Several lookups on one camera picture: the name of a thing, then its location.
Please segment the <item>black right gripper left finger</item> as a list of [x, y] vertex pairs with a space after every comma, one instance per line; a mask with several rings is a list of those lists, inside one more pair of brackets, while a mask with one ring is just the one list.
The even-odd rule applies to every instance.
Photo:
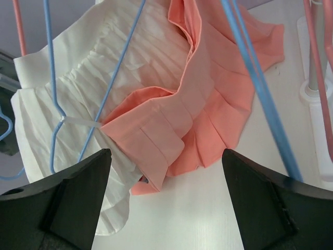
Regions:
[[102, 149], [1, 195], [1, 249], [91, 249], [111, 167]]

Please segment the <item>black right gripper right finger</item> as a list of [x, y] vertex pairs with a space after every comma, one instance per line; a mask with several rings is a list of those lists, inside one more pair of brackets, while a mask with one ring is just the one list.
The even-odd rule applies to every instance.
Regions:
[[222, 165], [245, 249], [332, 249], [332, 191], [232, 149], [224, 150]]

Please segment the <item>blue hanger salmon skirt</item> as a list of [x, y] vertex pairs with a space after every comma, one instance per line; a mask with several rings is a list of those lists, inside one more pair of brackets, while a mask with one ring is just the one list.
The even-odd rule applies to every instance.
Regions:
[[130, 41], [132, 39], [132, 36], [134, 34], [135, 28], [137, 26], [137, 23], [139, 21], [139, 18], [142, 14], [142, 11], [144, 9], [145, 6], [145, 1], [141, 1], [141, 4], [139, 6], [138, 12], [135, 16], [133, 25], [130, 29], [130, 32], [127, 36], [126, 42], [124, 44], [122, 53], [119, 57], [119, 60], [116, 64], [116, 67], [113, 71], [111, 80], [108, 84], [108, 88], [106, 90], [106, 93], [103, 97], [102, 103], [100, 105], [100, 108], [97, 112], [97, 115], [95, 117], [95, 119], [93, 121], [88, 121], [88, 120], [83, 120], [83, 119], [79, 119], [79, 118], [74, 118], [74, 117], [70, 117], [67, 116], [65, 111], [61, 108], [61, 106], [58, 103], [58, 99], [57, 99], [57, 85], [56, 85], [56, 72], [55, 72], [55, 58], [54, 58], [54, 46], [53, 46], [53, 39], [52, 39], [52, 26], [51, 26], [51, 17], [50, 17], [50, 10], [49, 10], [49, 1], [43, 1], [43, 7], [44, 7], [44, 16], [45, 16], [45, 22], [46, 22], [46, 37], [47, 37], [47, 45], [48, 45], [48, 55], [49, 55], [49, 65], [50, 65], [50, 79], [51, 79], [51, 85], [52, 85], [52, 101], [53, 104], [56, 108], [56, 110], [59, 112], [60, 114], [60, 121], [59, 123], [56, 125], [56, 127], [53, 130], [52, 133], [52, 139], [51, 139], [51, 145], [50, 145], [50, 157], [49, 157], [49, 168], [50, 168], [50, 172], [52, 174], [56, 173], [55, 168], [54, 168], [54, 160], [55, 160], [55, 149], [56, 149], [56, 139], [57, 139], [57, 134], [60, 130], [60, 128], [62, 127], [62, 125], [64, 123], [72, 123], [72, 124], [79, 124], [79, 125], [83, 125], [86, 127], [90, 127], [90, 131], [88, 133], [87, 139], [84, 143], [84, 146], [79, 154], [78, 157], [78, 161], [81, 161], [84, 153], [88, 147], [88, 144], [91, 140], [91, 137], [94, 133], [94, 130], [96, 128], [100, 128], [101, 124], [98, 122], [99, 118], [101, 116], [102, 110], [106, 104], [107, 98], [109, 96], [109, 93], [111, 92], [111, 89], [113, 87], [113, 84], [116, 80], [116, 77], [118, 75], [118, 72], [120, 70], [120, 66], [124, 60], [125, 54], [128, 50]]

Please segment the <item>salmon pink skirt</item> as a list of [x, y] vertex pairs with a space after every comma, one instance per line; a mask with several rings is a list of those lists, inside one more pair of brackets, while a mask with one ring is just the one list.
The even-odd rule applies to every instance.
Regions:
[[168, 20], [190, 45], [179, 86], [134, 91], [102, 128], [142, 172], [134, 195], [212, 165], [237, 146], [252, 109], [254, 87], [222, 4], [171, 1]]

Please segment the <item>blue wire hanger grey skirt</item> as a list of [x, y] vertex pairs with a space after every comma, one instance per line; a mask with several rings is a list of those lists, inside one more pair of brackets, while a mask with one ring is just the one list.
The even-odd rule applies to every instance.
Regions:
[[236, 1], [221, 1], [221, 4], [244, 64], [249, 72], [255, 92], [261, 103], [266, 121], [278, 148], [285, 169], [291, 178], [303, 182], [300, 168], [291, 149], [274, 100], [268, 89], [264, 73], [251, 42], [245, 22], [240, 13], [240, 9]]

